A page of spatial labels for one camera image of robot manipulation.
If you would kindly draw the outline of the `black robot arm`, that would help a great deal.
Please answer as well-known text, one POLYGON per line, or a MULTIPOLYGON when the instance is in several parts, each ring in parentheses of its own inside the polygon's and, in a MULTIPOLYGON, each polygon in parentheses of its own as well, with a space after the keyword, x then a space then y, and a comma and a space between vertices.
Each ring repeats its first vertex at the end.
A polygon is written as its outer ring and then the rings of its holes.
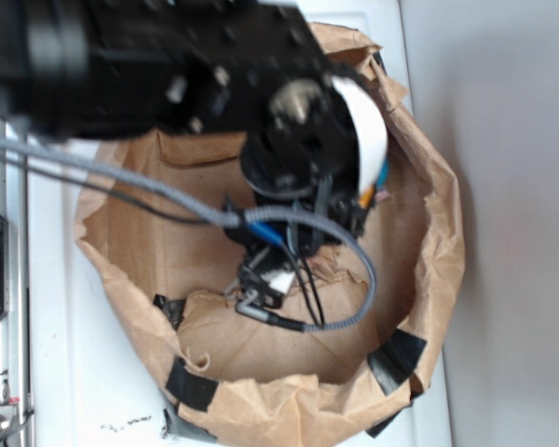
POLYGON ((183 207, 245 245, 354 245, 370 187, 346 88, 296 7, 256 1, 0 1, 0 118, 37 138, 123 140, 243 132, 256 207, 215 210, 141 179, 100 173, 183 207))

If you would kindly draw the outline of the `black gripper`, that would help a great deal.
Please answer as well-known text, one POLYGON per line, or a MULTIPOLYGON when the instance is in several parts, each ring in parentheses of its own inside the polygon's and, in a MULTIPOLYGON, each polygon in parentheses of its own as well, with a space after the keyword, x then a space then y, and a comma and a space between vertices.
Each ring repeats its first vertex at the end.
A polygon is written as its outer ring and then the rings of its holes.
POLYGON ((245 88, 231 96, 224 127, 247 140, 239 164, 258 206, 296 208, 361 234, 371 176, 362 161, 362 135, 345 90, 366 92, 347 78, 323 85, 296 78, 283 85, 245 88))

